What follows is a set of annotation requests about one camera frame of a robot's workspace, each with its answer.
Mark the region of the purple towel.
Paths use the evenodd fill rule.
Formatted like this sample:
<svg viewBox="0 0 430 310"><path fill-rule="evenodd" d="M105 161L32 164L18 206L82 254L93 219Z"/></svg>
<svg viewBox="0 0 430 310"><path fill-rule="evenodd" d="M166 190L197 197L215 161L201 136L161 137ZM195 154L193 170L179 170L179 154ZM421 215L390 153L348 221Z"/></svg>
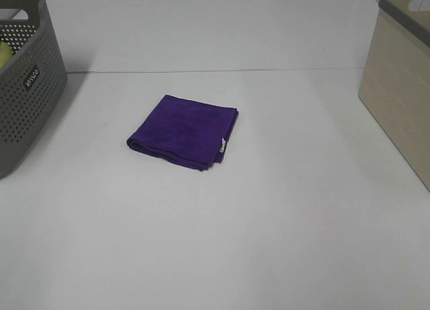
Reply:
<svg viewBox="0 0 430 310"><path fill-rule="evenodd" d="M239 111L165 95L127 139L134 151L205 171L224 159Z"/></svg>

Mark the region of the green cloth in basket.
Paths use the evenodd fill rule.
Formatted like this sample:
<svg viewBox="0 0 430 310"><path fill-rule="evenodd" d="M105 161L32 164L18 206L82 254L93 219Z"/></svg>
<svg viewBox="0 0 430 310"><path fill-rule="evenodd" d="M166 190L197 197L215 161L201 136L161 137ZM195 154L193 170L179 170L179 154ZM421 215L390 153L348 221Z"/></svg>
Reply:
<svg viewBox="0 0 430 310"><path fill-rule="evenodd" d="M8 61L13 57L13 50L4 41L0 41L0 67L4 67Z"/></svg>

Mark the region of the beige plastic storage bin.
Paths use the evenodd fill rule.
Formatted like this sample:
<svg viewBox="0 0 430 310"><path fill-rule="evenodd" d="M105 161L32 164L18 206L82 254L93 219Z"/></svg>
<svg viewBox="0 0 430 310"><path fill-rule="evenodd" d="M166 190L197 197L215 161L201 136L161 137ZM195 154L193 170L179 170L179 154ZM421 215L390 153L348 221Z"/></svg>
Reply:
<svg viewBox="0 0 430 310"><path fill-rule="evenodd" d="M379 0L359 98L429 186L429 0Z"/></svg>

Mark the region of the grey perforated plastic basket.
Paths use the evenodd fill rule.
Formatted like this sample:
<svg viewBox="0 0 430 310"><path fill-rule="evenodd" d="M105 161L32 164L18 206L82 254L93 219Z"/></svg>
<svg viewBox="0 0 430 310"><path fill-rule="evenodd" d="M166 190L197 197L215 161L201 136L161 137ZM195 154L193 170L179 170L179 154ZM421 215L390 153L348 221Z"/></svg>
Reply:
<svg viewBox="0 0 430 310"><path fill-rule="evenodd" d="M1 176L11 173L32 147L67 84L46 0L1 0L25 20L1 20L1 41L13 52L1 68Z"/></svg>

